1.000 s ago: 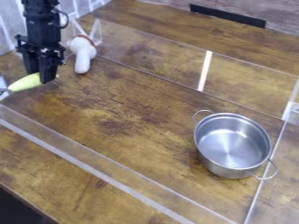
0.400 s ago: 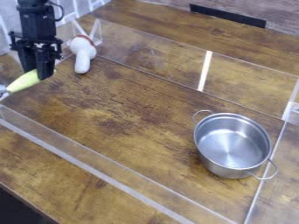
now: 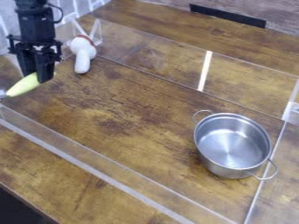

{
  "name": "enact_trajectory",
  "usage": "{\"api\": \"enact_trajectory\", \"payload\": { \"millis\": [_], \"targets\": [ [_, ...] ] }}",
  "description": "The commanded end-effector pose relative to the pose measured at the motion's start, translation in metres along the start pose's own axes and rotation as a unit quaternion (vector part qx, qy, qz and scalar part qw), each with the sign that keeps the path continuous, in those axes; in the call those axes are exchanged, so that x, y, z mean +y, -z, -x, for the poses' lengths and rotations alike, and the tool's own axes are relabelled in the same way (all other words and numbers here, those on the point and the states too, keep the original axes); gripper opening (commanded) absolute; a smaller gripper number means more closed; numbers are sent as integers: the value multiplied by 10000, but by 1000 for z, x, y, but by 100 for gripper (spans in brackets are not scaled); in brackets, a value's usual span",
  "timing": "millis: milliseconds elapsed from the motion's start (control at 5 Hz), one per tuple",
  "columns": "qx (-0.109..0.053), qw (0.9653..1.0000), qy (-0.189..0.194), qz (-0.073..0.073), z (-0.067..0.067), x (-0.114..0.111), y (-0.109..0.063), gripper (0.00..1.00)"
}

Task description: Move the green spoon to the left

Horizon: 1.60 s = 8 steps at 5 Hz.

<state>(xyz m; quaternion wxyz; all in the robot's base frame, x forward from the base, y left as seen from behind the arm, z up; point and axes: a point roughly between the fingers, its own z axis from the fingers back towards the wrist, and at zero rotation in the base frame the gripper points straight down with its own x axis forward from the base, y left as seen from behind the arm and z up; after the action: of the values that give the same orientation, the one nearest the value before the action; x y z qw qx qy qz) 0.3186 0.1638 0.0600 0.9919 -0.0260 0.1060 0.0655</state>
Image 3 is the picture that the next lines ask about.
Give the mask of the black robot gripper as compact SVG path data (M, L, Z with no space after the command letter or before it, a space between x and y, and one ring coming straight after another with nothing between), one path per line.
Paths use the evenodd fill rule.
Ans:
M22 76L37 73L44 83L53 77L54 60L61 57L61 42L56 39L54 25L62 19L56 5L17 5L19 34L9 34L9 53L15 55Z

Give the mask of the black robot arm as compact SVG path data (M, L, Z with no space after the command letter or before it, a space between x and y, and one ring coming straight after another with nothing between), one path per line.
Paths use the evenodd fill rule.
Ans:
M19 35L9 34L7 51L15 55L22 76L31 73L44 83L53 77L54 63L61 61L61 45L56 39L54 25L61 21L53 18L52 9L61 7L48 0L14 0Z

